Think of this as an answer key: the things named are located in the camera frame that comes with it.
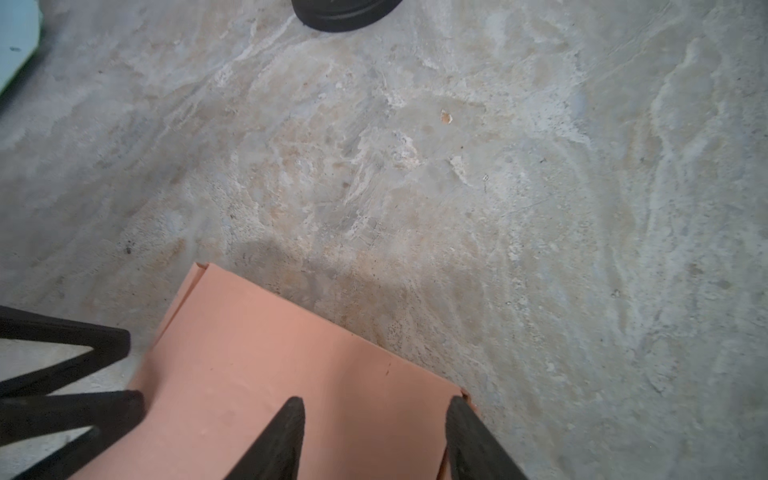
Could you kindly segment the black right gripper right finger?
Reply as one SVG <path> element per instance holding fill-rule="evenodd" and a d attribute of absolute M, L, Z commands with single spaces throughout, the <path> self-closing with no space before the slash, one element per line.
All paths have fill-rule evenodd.
<path fill-rule="evenodd" d="M 450 400 L 445 436 L 453 480 L 528 479 L 463 397 Z"/>

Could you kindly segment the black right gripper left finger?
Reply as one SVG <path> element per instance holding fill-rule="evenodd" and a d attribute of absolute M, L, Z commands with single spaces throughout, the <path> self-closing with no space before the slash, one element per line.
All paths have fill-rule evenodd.
<path fill-rule="evenodd" d="M 296 480 L 305 421 L 303 400 L 290 397 L 225 479 Z"/>

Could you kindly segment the light blue flat cardboard box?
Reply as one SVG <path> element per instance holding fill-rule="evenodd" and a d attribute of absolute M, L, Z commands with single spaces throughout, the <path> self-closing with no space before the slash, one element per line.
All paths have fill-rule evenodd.
<path fill-rule="evenodd" d="M 1 0 L 0 4 L 1 92 L 36 52 L 43 14 L 38 0 Z"/>

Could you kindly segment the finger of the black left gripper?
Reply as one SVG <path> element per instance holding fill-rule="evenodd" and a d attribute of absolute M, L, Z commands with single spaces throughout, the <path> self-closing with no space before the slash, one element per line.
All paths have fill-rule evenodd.
<path fill-rule="evenodd" d="M 145 415 L 145 398 L 137 390 L 3 398 L 1 445 L 84 428 L 82 435 L 16 475 L 68 479 L 132 431 Z"/>
<path fill-rule="evenodd" d="M 3 306 L 1 337 L 10 340 L 85 346 L 90 350 L 55 365 L 1 382 L 3 398 L 50 394 L 124 358 L 131 349 L 130 332 Z"/>

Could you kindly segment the pink paper box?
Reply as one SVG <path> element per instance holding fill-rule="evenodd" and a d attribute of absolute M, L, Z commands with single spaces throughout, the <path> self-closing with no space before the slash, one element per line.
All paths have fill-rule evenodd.
<path fill-rule="evenodd" d="M 303 479 L 445 479 L 462 389 L 214 264 L 192 266 L 131 381 L 145 419 L 81 479 L 222 479 L 287 399 Z"/>

